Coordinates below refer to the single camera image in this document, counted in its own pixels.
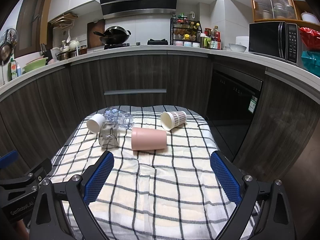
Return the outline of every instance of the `checkered towel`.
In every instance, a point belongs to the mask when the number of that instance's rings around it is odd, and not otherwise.
[[[188,120],[167,132],[167,148],[162,150],[132,151],[131,131],[120,128],[118,148],[110,149],[114,168],[97,201],[89,205],[106,235],[119,240],[216,238],[236,205],[228,200],[210,167],[209,157],[217,146],[206,121],[175,106],[120,109],[133,115],[134,127],[163,130],[163,111],[185,111]],[[92,115],[52,159],[49,177],[53,183],[82,174],[104,152],[98,135],[86,126]],[[68,202],[64,208],[75,237],[81,239]],[[258,208],[256,205],[242,239],[249,237]]]

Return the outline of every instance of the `cutting board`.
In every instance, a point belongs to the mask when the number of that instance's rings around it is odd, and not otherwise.
[[[98,20],[95,22],[90,22],[87,24],[87,43],[88,49],[103,46],[103,43],[100,41],[98,35],[93,34],[93,32],[104,33],[105,20]]]

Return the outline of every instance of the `red plastic bag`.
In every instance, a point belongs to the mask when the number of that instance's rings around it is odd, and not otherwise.
[[[301,27],[299,30],[301,39],[309,50],[320,50],[320,32],[306,27]]]

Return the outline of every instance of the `drawer handle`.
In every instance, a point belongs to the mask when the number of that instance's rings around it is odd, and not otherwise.
[[[167,89],[128,89],[128,90],[109,90],[105,95],[124,95],[124,94],[150,94],[150,93],[167,93]]]

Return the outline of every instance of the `microwave oven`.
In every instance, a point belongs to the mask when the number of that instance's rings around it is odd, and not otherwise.
[[[299,27],[283,21],[251,23],[249,52],[300,65],[301,38]]]

